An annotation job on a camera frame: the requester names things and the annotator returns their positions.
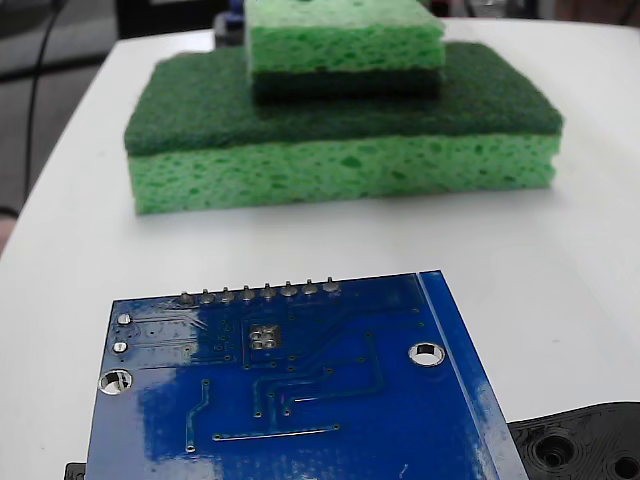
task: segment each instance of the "circuit board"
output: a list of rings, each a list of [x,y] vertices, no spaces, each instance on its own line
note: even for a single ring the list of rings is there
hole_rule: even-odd
[[[86,478],[527,477],[427,272],[114,302]]]

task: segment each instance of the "light green sponge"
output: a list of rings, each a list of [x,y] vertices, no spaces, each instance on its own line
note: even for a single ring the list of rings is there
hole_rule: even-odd
[[[444,25],[416,0],[248,0],[252,73],[433,69]]]
[[[267,143],[135,157],[138,213],[546,187],[553,135]]]

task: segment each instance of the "sponge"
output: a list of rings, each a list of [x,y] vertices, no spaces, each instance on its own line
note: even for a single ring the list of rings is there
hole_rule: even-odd
[[[138,212],[548,186],[560,114],[488,47],[446,50],[437,100],[258,106],[242,48],[159,64],[125,134]]]
[[[422,93],[425,72],[444,65],[444,24],[416,0],[252,0],[245,8],[258,99],[284,97],[284,87],[289,96]],[[312,73],[327,81],[307,85]]]

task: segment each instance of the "scouring pad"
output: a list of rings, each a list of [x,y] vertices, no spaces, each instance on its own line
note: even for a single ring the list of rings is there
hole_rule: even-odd
[[[560,114],[488,47],[446,50],[437,100],[257,106],[242,48],[159,64],[125,134],[138,212],[548,186]]]
[[[259,100],[423,94],[439,85],[444,24],[416,0],[252,0],[245,8]]]

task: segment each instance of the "cable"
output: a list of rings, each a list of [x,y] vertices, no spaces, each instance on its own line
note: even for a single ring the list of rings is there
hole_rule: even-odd
[[[47,43],[49,43],[49,36],[53,30],[53,26],[56,23],[58,15],[62,11],[62,4],[55,2],[53,7],[53,13],[49,17],[47,27],[44,31],[44,37],[40,43],[40,51],[38,52],[38,58],[36,60],[35,68],[33,69],[33,81],[31,82],[31,95],[29,97],[29,113],[27,114],[27,145],[25,153],[25,173],[24,173],[24,202],[27,202],[29,197],[29,183],[31,180],[31,155],[32,155],[32,141],[33,141],[33,114],[36,106],[36,93],[38,91],[38,79],[40,77],[40,71],[42,69],[42,62],[44,60],[44,53],[47,50]]]
[[[18,218],[18,212],[13,208],[0,206],[0,217]]]

